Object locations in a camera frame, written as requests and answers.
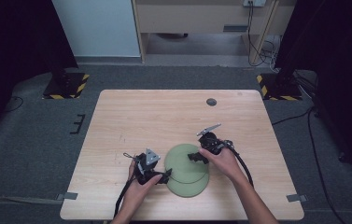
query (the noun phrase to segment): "person's right hand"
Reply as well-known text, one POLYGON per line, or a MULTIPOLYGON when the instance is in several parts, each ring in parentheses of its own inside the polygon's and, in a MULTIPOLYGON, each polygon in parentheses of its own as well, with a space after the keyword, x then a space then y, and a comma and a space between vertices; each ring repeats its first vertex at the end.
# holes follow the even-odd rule
POLYGON ((216 165, 230 180, 235 179, 237 176, 244 175, 234 154, 226 147, 223 148, 218 155, 214 155, 204 148, 199 148, 199 153, 216 165))

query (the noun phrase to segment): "black cable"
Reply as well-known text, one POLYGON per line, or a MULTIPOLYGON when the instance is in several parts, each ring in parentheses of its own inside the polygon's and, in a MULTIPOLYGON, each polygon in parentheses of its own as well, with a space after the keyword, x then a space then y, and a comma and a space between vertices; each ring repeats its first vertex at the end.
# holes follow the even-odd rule
POLYGON ((281 119, 280 121, 277 121, 277 122, 272 123, 272 125, 276 125, 276 124, 278 124, 278 123, 284 122, 284 121, 289 120, 289 119, 297 119, 297 118, 303 117, 303 116, 305 116, 307 113, 309 113, 311 110, 312 110, 312 108, 309 108, 306 112, 304 112, 304 113, 301 114, 301 115, 298 115, 298 116, 295 116, 295 117, 291 117, 291 118, 287 118, 287 119, 281 119))
POLYGON ((63 201, 41 198, 0 197, 0 203, 61 204, 63 201))
POLYGON ((265 42, 269 43, 272 45, 272 50, 268 50, 268 49, 264 49, 262 47, 262 49, 260 50, 260 56, 262 56, 264 58, 263 62, 266 63, 266 64, 270 64, 270 62, 266 62, 266 60, 269 58, 269 60, 272 60, 272 58, 274 57, 277 57, 276 55, 278 53, 275 53, 275 44, 268 41, 268 40, 265 40, 265 42))
POLYGON ((134 181, 134 179, 129 179, 128 181, 126 181, 125 187, 123 187, 123 190, 120 193, 120 196, 117 200, 117 203, 115 204, 114 217, 118 214, 118 211, 120 210, 120 202, 122 202, 123 196, 125 195, 127 189, 130 187, 130 185, 132 184, 133 181, 134 181))
POLYGON ((20 99, 21 103, 16 108, 4 111, 5 113, 12 112, 12 111, 15 111, 15 110, 19 109, 24 103, 23 99, 21 97, 19 97, 19 96, 12 96, 12 98, 13 98, 13 100, 20 99))
POLYGON ((248 1, 249 4, 249 11, 248 11, 248 29, 247 29, 247 37, 248 37, 248 63, 250 66, 259 66, 261 64, 263 64, 265 61, 262 59, 262 57, 260 56, 260 53, 258 52, 258 50, 255 48, 255 46, 252 44, 251 42, 251 36, 250 36, 250 28, 251 28, 251 24, 252 24, 252 17, 254 15, 254 3, 252 1, 248 1), (249 56, 251 53, 250 47, 252 47, 260 56, 260 63, 257 64, 252 64, 249 56))
POLYGON ((236 157, 236 159, 239 160, 240 164, 243 166, 243 169, 245 169, 246 175, 247 175, 247 178, 248 178, 248 182, 250 183, 252 188, 254 188, 254 182, 252 181, 251 173, 249 172, 245 162, 242 160, 242 158, 240 157, 239 153, 237 153, 236 150, 234 150, 234 148, 230 148, 230 150, 231 150, 231 152, 233 152, 233 154, 236 157))
POLYGON ((323 174, 321 173, 321 167, 320 167, 320 164, 318 162, 318 157, 317 157, 317 151, 316 151, 316 145, 315 145, 315 140, 313 138, 313 135, 312 135, 312 128, 310 126, 310 114, 312 113, 312 111, 314 110, 315 108, 312 107, 310 110, 309 110, 309 114, 307 115, 307 126, 309 128, 309 135, 310 135, 310 140, 312 142, 312 147, 313 147, 313 153, 315 155, 315 160, 316 160, 316 166, 317 166, 317 169, 318 169, 318 175, 320 177, 320 182, 321 182, 321 187, 323 188, 323 191, 324 191, 324 195, 325 195, 325 198, 327 200, 327 203, 328 205, 330 206, 330 209, 332 210, 332 212, 335 214, 335 216, 338 218, 338 220, 345 224, 345 222, 342 220, 342 218, 339 216, 339 214, 336 212, 336 210, 333 208, 333 205, 332 205, 332 202, 330 200, 330 197, 329 197, 329 194, 327 192, 327 187, 325 186, 325 183, 324 183, 324 178, 323 178, 323 174))
MULTIPOLYGON (((132 160, 134 160, 134 157, 132 157, 131 155, 129 155, 128 153, 123 153, 123 156, 128 157, 128 158, 132 158, 132 160)), ((122 199, 127 191, 127 189, 130 187, 130 185, 132 184, 132 182, 135 180, 135 169, 137 168, 137 162, 134 165, 133 168, 133 173, 130 176, 130 178, 126 181, 125 186, 122 189, 122 192, 120 193, 119 198, 117 199, 117 203, 115 204, 115 212, 114 212, 114 217, 118 214, 118 211, 120 210, 120 202, 122 202, 122 199)))

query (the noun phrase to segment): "gray floor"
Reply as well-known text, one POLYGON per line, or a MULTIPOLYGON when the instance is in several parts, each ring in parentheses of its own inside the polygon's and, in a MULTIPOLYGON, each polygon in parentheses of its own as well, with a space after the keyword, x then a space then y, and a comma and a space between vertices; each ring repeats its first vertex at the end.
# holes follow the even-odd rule
MULTIPOLYGON (((82 126, 80 134, 69 132, 76 128, 77 114, 86 114, 89 124, 103 89, 259 90, 256 76, 271 72, 267 63, 248 64, 246 46, 237 35, 154 35, 148 47, 145 63, 82 63, 78 71, 91 77, 77 100, 42 100, 50 74, 15 88, 14 94, 24 103, 0 119, 0 196, 53 199, 67 191, 88 125, 82 126)), ((10 102, 8 108, 19 103, 10 102)), ((272 122, 300 115, 313 105, 305 94, 297 102, 264 103, 272 122)), ((339 150, 319 118, 312 116, 311 126, 330 199, 345 223, 352 223, 352 164, 337 160, 339 150)), ((274 129, 295 188, 309 199, 303 203, 302 220, 282 223, 340 223, 321 186, 307 117, 285 121, 274 129)), ((61 220, 60 210, 59 204, 0 203, 0 223, 74 223, 61 220)))

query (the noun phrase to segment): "forearm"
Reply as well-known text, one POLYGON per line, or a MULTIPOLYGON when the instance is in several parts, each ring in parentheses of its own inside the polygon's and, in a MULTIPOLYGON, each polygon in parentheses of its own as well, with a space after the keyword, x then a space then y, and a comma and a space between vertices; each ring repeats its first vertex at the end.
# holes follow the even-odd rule
POLYGON ((236 189, 240 202, 245 208, 249 223, 278 223, 274 215, 258 195, 257 191, 252 188, 244 174, 242 172, 240 173, 240 175, 230 177, 230 180, 236 189))
POLYGON ((133 215, 133 209, 121 208, 114 219, 111 221, 111 224, 127 224, 130 222, 133 215))

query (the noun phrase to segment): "white wall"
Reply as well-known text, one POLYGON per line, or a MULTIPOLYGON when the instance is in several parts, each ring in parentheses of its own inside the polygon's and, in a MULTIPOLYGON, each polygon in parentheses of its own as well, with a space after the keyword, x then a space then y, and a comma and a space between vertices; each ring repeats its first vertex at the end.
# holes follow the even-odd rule
POLYGON ((131 0, 52 0, 75 56, 140 57, 131 0))

